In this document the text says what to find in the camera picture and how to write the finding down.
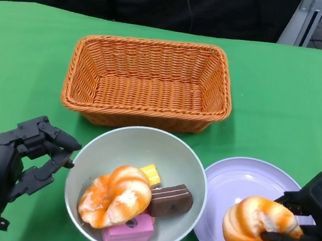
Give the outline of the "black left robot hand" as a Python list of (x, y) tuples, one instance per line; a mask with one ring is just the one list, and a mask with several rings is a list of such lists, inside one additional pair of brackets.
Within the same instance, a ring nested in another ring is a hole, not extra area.
[(0, 133), (0, 211), (20, 196), (34, 194), (54, 181), (60, 168), (73, 168), (77, 139), (40, 116)]

